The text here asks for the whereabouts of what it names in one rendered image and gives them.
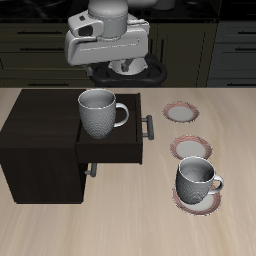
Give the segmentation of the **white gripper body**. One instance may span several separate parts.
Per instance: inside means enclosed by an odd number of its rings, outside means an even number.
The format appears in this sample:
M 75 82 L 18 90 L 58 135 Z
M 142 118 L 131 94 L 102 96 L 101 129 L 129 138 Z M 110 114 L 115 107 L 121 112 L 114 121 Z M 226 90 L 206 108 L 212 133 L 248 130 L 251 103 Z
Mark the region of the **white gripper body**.
M 65 58 L 71 65 L 142 58 L 148 53 L 147 21 L 129 20 L 125 34 L 114 40 L 100 37 L 75 37 L 68 31 L 65 37 Z

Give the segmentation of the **white porcelain mug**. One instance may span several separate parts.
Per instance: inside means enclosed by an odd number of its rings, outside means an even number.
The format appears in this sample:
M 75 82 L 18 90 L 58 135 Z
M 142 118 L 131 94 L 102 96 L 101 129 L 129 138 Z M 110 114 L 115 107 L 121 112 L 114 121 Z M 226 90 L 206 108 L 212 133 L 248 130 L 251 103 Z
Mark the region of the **white porcelain mug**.
M 124 125 L 129 119 L 126 105 L 116 102 L 113 92 L 106 89 L 91 89 L 78 97 L 79 114 L 84 130 L 94 139 L 106 138 L 114 128 Z M 117 122 L 116 110 L 123 109 L 125 118 Z
M 189 156 L 178 165 L 175 187 L 184 203 L 195 205 L 206 196 L 220 192 L 224 187 L 224 180 L 215 173 L 215 168 L 209 161 Z

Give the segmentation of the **white plate with red rim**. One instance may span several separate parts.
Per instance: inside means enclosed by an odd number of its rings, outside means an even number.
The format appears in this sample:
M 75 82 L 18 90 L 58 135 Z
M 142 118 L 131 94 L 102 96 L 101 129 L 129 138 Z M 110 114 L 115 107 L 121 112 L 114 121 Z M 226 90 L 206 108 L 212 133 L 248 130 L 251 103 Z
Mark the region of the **white plate with red rim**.
M 175 158 L 180 160 L 189 156 L 208 159 L 213 149 L 206 140 L 199 136 L 183 135 L 172 141 L 170 151 Z
M 190 123 L 200 115 L 200 112 L 191 103 L 177 101 L 167 104 L 163 109 L 163 115 L 173 122 Z
M 198 204 L 186 204 L 178 196 L 176 187 L 172 189 L 172 198 L 176 206 L 182 211 L 198 216 L 206 216 L 215 212 L 221 205 L 221 194 L 215 193 L 207 195 L 200 203 Z

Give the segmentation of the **dark wooden drawer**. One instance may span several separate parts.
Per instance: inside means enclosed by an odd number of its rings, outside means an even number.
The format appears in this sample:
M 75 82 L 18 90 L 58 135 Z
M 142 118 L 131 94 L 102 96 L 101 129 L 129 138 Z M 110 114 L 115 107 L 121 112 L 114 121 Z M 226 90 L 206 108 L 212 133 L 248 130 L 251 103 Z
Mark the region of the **dark wooden drawer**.
M 79 124 L 76 152 L 79 163 L 142 163 L 143 136 L 140 94 L 117 94 L 129 110 L 128 121 L 104 139 L 91 138 Z

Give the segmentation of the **dark kitchen cupboards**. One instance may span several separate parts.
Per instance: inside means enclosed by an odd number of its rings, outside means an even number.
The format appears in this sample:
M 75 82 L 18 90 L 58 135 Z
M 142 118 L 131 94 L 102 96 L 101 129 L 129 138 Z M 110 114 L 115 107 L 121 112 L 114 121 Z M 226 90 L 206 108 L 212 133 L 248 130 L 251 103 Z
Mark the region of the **dark kitchen cupboards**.
M 68 18 L 89 0 L 0 0 L 0 87 L 96 87 L 65 58 Z M 171 10 L 128 8 L 150 25 L 148 53 L 167 69 L 164 87 L 203 87 L 219 16 L 212 0 L 174 0 Z

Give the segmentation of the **dark wooden cabinet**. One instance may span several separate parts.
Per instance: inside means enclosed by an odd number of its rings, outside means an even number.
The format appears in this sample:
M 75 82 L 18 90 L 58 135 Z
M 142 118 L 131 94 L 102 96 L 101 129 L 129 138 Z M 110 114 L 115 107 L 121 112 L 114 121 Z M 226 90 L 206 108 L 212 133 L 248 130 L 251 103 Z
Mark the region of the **dark wooden cabinet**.
M 79 89 L 24 89 L 0 131 L 0 166 L 18 204 L 83 201 Z

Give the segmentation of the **flat black base plate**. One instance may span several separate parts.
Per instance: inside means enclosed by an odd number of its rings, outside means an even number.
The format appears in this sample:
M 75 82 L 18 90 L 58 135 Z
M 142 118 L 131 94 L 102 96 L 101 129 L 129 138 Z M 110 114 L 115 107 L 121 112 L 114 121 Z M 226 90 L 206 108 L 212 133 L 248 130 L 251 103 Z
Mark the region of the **flat black base plate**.
M 147 54 L 148 65 L 141 73 L 121 75 L 109 68 L 109 62 L 96 63 L 91 66 L 93 74 L 90 79 L 96 87 L 104 88 L 157 88 L 167 78 L 167 69 L 153 54 Z

